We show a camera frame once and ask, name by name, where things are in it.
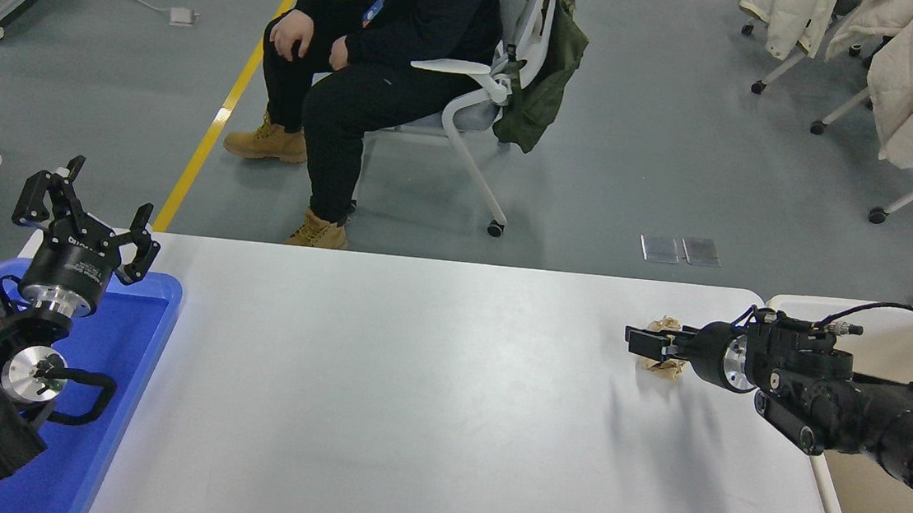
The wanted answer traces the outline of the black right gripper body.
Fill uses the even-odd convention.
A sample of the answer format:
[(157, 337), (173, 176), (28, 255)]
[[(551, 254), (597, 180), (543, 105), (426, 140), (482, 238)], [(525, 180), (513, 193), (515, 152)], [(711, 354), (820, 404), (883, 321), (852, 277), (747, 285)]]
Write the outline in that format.
[(705, 324), (699, 329), (692, 338), (690, 364), (701, 380), (735, 392), (736, 389), (725, 374), (724, 354), (736, 337), (736, 327), (725, 321)]

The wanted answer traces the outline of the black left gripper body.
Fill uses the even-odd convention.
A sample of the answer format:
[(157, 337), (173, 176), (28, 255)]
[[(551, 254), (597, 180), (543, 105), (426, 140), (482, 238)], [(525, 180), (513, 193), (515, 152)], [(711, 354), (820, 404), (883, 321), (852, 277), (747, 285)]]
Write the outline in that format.
[(40, 300), (47, 289), (79, 297), (79, 308), (97, 309), (120, 256), (110, 226), (87, 217), (82, 226), (68, 218), (49, 224), (43, 243), (21, 277), (20, 297)]

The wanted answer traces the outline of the person's right hand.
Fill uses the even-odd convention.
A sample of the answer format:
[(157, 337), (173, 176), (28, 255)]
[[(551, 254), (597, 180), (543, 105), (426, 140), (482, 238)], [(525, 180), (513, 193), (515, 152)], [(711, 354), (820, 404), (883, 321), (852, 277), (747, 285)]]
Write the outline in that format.
[(273, 23), (268, 43), (279, 57), (293, 62), (294, 58), (304, 58), (314, 33), (314, 19), (303, 11), (293, 9)]

